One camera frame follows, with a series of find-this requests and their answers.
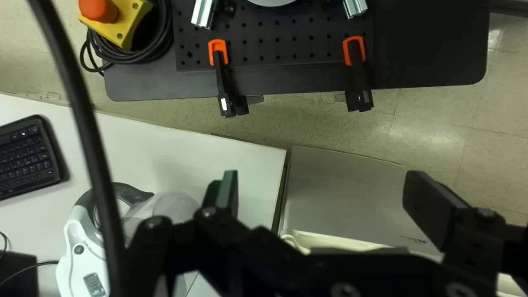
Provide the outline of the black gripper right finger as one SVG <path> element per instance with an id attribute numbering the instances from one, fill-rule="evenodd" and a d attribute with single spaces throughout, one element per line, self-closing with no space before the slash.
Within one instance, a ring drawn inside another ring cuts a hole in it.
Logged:
<path id="1" fill-rule="evenodd" d="M 409 171 L 404 177 L 402 209 L 427 240 L 443 252 L 455 215 L 470 205 L 425 172 Z"/>

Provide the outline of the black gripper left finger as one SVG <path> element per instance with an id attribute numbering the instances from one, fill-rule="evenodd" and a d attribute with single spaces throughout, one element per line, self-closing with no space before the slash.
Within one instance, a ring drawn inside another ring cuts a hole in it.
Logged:
<path id="1" fill-rule="evenodd" d="M 226 171 L 221 181 L 212 181 L 206 189 L 201 207 L 224 210 L 235 219 L 239 210 L 237 172 Z"/>

